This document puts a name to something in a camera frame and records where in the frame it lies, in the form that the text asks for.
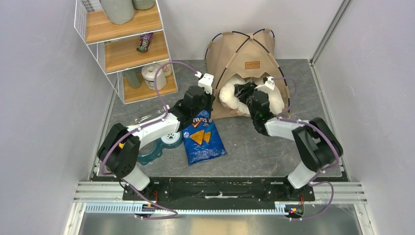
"gray canister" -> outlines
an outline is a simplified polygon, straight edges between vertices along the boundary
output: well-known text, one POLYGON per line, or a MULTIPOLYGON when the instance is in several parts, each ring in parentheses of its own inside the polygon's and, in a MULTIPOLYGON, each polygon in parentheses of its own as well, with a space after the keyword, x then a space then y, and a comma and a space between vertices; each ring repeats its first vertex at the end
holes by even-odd
POLYGON ((108 19, 114 24, 130 21, 135 14, 131 0, 99 0, 108 19))
POLYGON ((124 71, 124 75, 127 78, 128 83, 132 88, 139 88, 141 85, 140 79, 138 78, 137 71, 135 69, 124 71))
POLYGON ((137 10, 147 10, 154 6, 154 0, 133 0, 133 5, 137 10))

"tan pet tent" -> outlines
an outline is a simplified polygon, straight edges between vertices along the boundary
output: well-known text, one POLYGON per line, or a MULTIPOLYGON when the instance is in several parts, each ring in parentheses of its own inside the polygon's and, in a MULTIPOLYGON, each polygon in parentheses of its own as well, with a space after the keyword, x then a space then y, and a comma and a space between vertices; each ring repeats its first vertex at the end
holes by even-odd
MULTIPOLYGON (((274 57, 275 35, 268 29, 255 33, 223 32, 216 35, 209 43, 205 59, 207 72, 215 76, 213 88, 216 99, 213 102, 211 119, 235 117, 219 101, 219 92, 228 79, 238 74, 242 78, 283 77, 282 71, 274 57)), ((290 94, 285 80, 276 80, 282 99, 287 109, 290 94)))

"wooden shelf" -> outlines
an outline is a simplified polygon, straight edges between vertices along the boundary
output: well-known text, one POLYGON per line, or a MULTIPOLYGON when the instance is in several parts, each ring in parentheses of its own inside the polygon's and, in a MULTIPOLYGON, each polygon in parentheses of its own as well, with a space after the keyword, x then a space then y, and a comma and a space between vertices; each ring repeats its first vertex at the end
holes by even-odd
POLYGON ((105 71, 114 72, 130 67, 168 60, 166 41, 163 32, 156 32, 150 42, 147 52, 137 51, 140 37, 131 37, 105 44, 105 71))
MULTIPOLYGON (((128 83, 127 78, 123 78, 123 84, 124 84, 124 101, 126 104, 148 99, 152 97, 156 97, 156 91, 152 90, 147 87, 147 84, 145 84, 144 78, 142 77, 141 73, 138 73, 138 77, 140 78, 141 86, 139 88, 132 88, 130 86, 130 83, 128 83)), ((160 94, 170 94, 177 91, 176 83, 174 82, 174 76, 173 74, 166 77, 167 84, 163 89, 159 90, 160 94)))
POLYGON ((148 10, 136 10, 133 19, 124 24, 111 23, 103 11, 95 11, 87 14, 86 43, 109 41, 160 29, 162 26, 157 5, 148 10))

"white plush toy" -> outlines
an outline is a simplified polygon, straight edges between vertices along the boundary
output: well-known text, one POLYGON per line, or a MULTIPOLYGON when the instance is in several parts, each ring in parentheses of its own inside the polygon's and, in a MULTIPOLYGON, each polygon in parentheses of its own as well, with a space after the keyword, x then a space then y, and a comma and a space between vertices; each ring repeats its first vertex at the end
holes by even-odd
MULTIPOLYGON (((261 78, 252 78, 252 81, 256 85, 264 84, 261 78)), ((228 108, 231 114, 240 115, 247 114, 249 115, 249 109, 246 104, 239 101, 239 99, 234 95, 235 94, 235 84, 242 85, 246 84, 248 81, 244 80, 238 74, 230 77, 226 84, 222 87, 219 92, 219 100, 222 105, 228 108)), ((263 86, 257 88, 259 91, 263 91, 268 94, 268 100, 270 101, 270 110, 273 114, 277 115, 282 112, 284 108, 284 101, 282 100, 281 93, 277 87, 274 90, 263 86)))

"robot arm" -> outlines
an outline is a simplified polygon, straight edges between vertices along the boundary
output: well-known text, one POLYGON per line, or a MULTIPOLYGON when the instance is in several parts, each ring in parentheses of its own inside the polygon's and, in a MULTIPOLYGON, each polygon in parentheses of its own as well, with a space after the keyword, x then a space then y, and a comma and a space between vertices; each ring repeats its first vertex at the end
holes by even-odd
MULTIPOLYGON (((265 77, 264 83, 272 86, 271 77, 265 77)), ((313 128, 299 123, 291 123, 281 120, 270 112, 268 95, 262 91, 254 90, 252 96, 247 99, 247 106, 253 119, 253 124, 258 133, 266 136, 276 136, 295 141, 301 157, 301 163, 291 172, 284 182, 288 194, 300 190, 325 166, 335 162, 334 153, 327 142, 313 130, 313 128)), ((308 122, 318 128, 332 143, 337 154, 343 154, 342 146, 327 124, 320 117, 308 122)))
POLYGON ((136 165, 139 150, 162 136, 182 131, 193 122, 193 119, 202 110, 212 110, 214 101, 213 81, 213 76, 205 73, 199 80, 198 85, 189 87, 184 94, 184 98, 177 101, 168 110, 166 117, 162 115, 147 122, 127 127, 120 123, 115 124, 99 148, 98 158, 104 161, 111 147, 122 136, 138 129, 138 131, 133 132, 114 149, 108 157, 105 166, 115 177, 126 180, 138 190, 143 190, 150 183, 150 179, 136 165), (147 125, 156 120, 161 121, 147 125))

